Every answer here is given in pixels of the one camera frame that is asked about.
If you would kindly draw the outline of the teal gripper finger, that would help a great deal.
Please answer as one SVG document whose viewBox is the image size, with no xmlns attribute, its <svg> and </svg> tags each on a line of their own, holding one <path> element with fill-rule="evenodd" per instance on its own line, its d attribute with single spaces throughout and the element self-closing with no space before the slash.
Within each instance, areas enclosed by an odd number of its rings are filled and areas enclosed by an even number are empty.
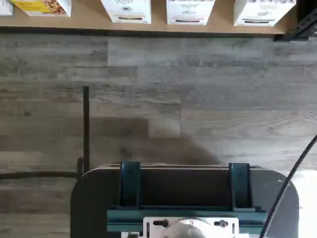
<svg viewBox="0 0 317 238">
<path fill-rule="evenodd" d="M 122 162 L 120 166 L 120 205 L 138 208 L 140 206 L 141 164 Z"/>
<path fill-rule="evenodd" d="M 251 210 L 250 164 L 229 163 L 229 177 L 232 210 Z"/>
</svg>

